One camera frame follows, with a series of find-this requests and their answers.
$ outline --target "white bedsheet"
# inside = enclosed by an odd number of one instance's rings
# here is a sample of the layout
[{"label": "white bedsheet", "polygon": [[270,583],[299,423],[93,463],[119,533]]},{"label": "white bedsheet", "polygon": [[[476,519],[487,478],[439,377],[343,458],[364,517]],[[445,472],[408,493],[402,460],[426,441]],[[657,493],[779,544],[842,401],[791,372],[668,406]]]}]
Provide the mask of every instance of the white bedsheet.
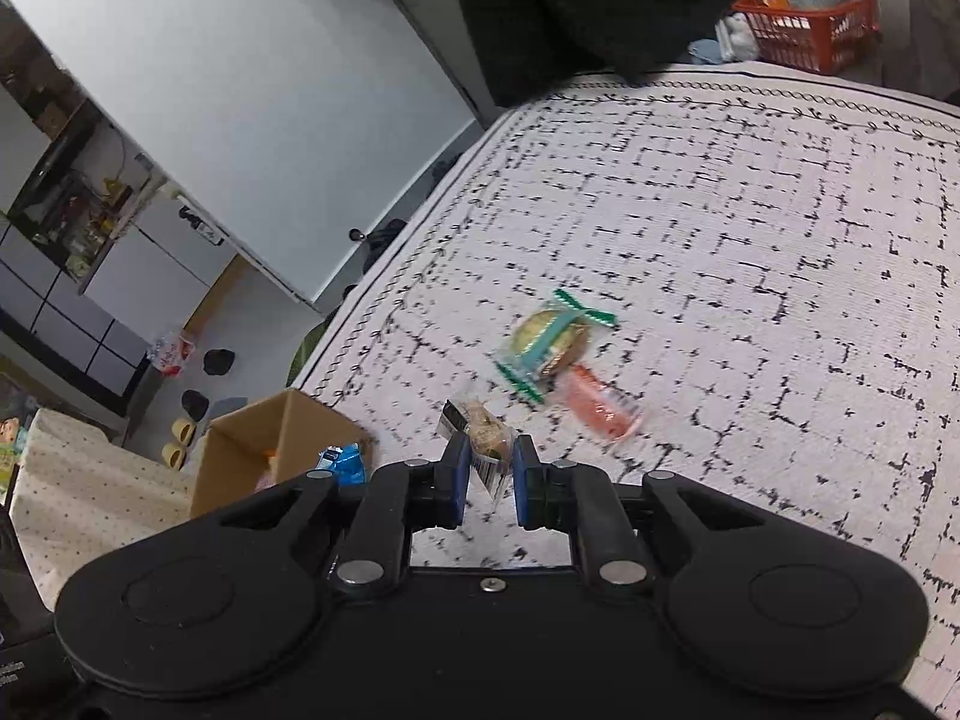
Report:
[{"label": "white bedsheet", "polygon": [[186,522],[193,484],[193,477],[112,445],[92,425],[37,412],[10,517],[47,608],[90,560]]},{"label": "white bedsheet", "polygon": [[[908,686],[960,710],[960,111],[770,65],[583,76],[505,115],[350,295],[302,388],[379,461],[440,455],[477,377],[550,461],[669,467],[901,560],[932,615]],[[587,364],[635,394],[608,449],[532,409],[491,353],[564,286],[613,311]],[[568,561],[472,485],[438,565]]]}]

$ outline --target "metal rivet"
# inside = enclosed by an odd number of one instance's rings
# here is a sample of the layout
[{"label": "metal rivet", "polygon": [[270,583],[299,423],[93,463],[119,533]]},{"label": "metal rivet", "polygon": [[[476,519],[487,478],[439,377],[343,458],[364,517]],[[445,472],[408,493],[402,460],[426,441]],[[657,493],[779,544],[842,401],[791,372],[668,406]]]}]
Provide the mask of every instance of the metal rivet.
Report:
[{"label": "metal rivet", "polygon": [[647,569],[632,560],[611,560],[600,566],[600,577],[610,584],[636,584],[647,578]]},{"label": "metal rivet", "polygon": [[347,584],[370,584],[383,576],[383,566],[372,560],[351,560],[337,567],[337,576]]},{"label": "metal rivet", "polygon": [[480,589],[484,592],[503,592],[507,589],[507,583],[499,577],[486,577],[480,580]]}]

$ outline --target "plastic basket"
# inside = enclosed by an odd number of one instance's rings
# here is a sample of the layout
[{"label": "plastic basket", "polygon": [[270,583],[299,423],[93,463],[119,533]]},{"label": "plastic basket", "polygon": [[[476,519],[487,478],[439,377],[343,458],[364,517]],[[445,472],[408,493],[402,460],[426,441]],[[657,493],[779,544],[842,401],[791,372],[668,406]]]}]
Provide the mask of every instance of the plastic basket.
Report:
[{"label": "plastic basket", "polygon": [[737,0],[760,46],[760,58],[778,65],[831,76],[856,62],[874,45],[877,0],[850,0],[829,10],[773,8]]}]

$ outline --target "cardboard box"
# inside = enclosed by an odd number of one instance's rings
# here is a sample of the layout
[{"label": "cardboard box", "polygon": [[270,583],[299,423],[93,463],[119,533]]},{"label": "cardboard box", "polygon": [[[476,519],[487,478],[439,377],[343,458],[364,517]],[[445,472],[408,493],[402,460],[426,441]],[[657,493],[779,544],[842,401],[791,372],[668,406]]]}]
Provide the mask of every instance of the cardboard box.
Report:
[{"label": "cardboard box", "polygon": [[256,489],[275,452],[277,482],[317,465],[328,446],[358,443],[371,471],[373,438],[362,427],[298,389],[253,403],[210,422],[190,517],[234,503]]}]

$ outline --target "plastic snack package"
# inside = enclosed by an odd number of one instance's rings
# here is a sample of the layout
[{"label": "plastic snack package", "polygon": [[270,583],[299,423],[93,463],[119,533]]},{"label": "plastic snack package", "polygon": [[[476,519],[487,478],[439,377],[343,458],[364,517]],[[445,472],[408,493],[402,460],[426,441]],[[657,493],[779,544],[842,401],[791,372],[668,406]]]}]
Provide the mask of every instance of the plastic snack package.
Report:
[{"label": "plastic snack package", "polygon": [[448,400],[443,406],[437,435],[449,440],[456,431],[463,431],[469,437],[472,449],[470,466],[493,498],[493,507],[496,508],[511,475],[510,459],[517,432],[472,396]]},{"label": "plastic snack package", "polygon": [[176,376],[184,369],[197,343],[184,331],[169,330],[147,349],[150,364],[164,376]]},{"label": "plastic snack package", "polygon": [[317,459],[317,470],[330,471],[341,487],[362,485],[367,480],[360,446],[355,443],[341,448],[328,446]]},{"label": "plastic snack package", "polygon": [[616,315],[554,290],[553,300],[515,329],[496,367],[520,395],[544,403],[549,379],[583,357],[592,326],[616,327]]},{"label": "plastic snack package", "polygon": [[640,405],[615,386],[600,381],[583,365],[570,365],[557,377],[560,400],[598,437],[619,442],[640,427]]}]

